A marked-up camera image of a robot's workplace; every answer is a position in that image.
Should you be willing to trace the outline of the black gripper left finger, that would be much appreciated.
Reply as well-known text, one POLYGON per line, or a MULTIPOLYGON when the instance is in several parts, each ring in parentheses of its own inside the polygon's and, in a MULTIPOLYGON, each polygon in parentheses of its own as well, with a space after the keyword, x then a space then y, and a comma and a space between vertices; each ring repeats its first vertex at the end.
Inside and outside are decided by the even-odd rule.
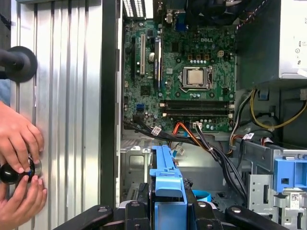
POLYGON ((59 225, 55 230, 149 230, 149 185, 141 183, 135 199, 120 203, 116 209, 96 205, 59 225))

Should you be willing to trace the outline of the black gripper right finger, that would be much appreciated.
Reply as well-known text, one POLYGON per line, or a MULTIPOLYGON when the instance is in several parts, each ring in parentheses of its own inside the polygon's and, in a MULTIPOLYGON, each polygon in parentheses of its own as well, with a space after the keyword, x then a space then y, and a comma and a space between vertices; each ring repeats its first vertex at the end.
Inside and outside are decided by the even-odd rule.
POLYGON ((184 188, 188 201, 189 230, 285 230, 286 227, 273 222, 245 207, 233 205, 221 212, 212 204, 197 201, 191 189, 193 182, 184 180, 184 188))

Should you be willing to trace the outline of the person's right hand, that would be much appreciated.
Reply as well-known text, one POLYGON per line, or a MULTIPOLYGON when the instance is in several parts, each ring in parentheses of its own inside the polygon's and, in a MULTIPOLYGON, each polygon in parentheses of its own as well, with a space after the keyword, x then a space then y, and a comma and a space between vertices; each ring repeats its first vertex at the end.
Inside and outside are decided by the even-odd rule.
POLYGON ((16 187, 13 196, 6 199, 7 185, 0 184, 0 228, 13 230, 29 221, 45 206, 47 189, 43 180, 34 176, 27 187, 28 176, 24 176, 16 187))

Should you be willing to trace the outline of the person's left hand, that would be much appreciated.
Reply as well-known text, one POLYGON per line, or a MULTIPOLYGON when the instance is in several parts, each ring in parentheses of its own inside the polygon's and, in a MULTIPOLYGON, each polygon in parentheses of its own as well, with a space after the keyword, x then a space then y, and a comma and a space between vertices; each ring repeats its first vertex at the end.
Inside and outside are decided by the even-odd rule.
POLYGON ((8 163, 16 172, 30 170, 28 155, 40 160, 44 140, 39 129, 12 108, 0 103, 0 162, 8 163))

